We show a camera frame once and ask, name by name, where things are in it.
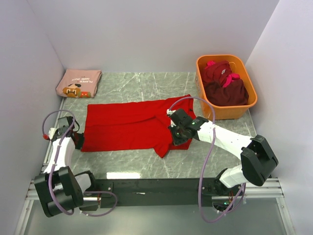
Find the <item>bright red t-shirt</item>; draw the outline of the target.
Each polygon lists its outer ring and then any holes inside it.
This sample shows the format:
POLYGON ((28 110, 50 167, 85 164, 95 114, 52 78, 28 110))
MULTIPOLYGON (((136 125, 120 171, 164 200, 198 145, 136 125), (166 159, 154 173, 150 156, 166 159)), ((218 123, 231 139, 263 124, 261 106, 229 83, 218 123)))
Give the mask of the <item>bright red t-shirt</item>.
POLYGON ((162 100, 89 104, 84 131, 83 152, 150 149, 161 158, 170 150, 187 150, 188 140, 175 146, 169 130, 170 118, 166 111, 175 102, 195 118, 190 95, 162 100))

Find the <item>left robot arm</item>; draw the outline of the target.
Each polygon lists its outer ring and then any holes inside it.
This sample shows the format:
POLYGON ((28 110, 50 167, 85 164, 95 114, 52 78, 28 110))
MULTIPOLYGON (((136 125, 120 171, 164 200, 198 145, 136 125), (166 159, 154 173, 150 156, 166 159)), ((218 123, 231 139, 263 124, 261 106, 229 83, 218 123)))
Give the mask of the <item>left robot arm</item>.
POLYGON ((84 196, 97 193, 98 185, 90 171, 74 175, 69 167, 76 149, 82 147, 83 134, 74 131, 78 122, 73 117, 58 119, 58 127, 50 128, 43 138, 52 143, 52 154, 43 173, 35 177, 34 185, 47 217, 72 213, 84 205, 84 196))

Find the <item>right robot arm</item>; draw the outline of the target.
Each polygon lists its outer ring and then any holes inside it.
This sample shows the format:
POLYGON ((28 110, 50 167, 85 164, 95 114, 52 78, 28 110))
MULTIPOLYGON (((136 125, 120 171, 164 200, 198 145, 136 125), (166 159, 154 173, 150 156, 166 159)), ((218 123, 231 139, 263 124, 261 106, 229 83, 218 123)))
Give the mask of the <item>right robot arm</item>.
POLYGON ((173 144, 182 145, 191 139, 208 142, 241 162, 222 170, 211 184, 205 186, 213 196, 228 194, 243 183, 261 187, 278 166, 278 160, 268 141, 261 135, 244 136, 215 125, 203 117, 192 118, 183 109, 167 110, 173 144))

